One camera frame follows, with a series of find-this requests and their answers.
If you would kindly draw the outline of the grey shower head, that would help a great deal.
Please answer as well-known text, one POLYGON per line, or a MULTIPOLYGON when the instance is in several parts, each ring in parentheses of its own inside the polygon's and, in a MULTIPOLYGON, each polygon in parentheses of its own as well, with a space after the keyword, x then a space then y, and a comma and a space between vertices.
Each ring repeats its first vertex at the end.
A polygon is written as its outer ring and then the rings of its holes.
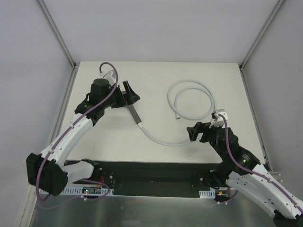
POLYGON ((133 117, 136 124, 139 124, 139 123, 142 122, 139 114, 137 113, 137 111, 136 111, 136 109, 133 105, 128 105, 128 110, 129 110, 129 112, 130 112, 131 116, 133 117))

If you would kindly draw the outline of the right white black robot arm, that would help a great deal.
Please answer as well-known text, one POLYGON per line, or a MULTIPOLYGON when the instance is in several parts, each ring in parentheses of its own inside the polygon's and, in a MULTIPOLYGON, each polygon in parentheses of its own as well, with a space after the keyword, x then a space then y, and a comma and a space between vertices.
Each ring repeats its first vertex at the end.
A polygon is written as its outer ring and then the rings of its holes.
POLYGON ((239 144, 231 128, 212 127, 210 123, 197 122, 187 127, 190 141, 208 143, 222 159, 218 167, 203 176, 209 187, 228 186, 236 189, 259 205, 276 227, 301 227, 303 202, 286 190, 260 160, 239 144))

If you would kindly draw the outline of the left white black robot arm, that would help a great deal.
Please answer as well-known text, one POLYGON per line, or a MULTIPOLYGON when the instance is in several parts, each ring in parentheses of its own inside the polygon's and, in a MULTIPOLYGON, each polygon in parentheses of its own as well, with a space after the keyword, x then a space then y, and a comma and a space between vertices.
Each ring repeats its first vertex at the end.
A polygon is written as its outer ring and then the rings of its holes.
POLYGON ((76 107, 67 128, 39 154, 31 153, 26 159, 27 178, 30 185, 50 195, 58 196, 67 184, 85 179, 90 184, 102 178, 100 164, 83 159, 72 165, 65 161, 80 139, 104 116, 107 108, 120 108, 140 100, 130 87, 123 82, 111 85, 107 79, 95 79, 90 92, 76 107))

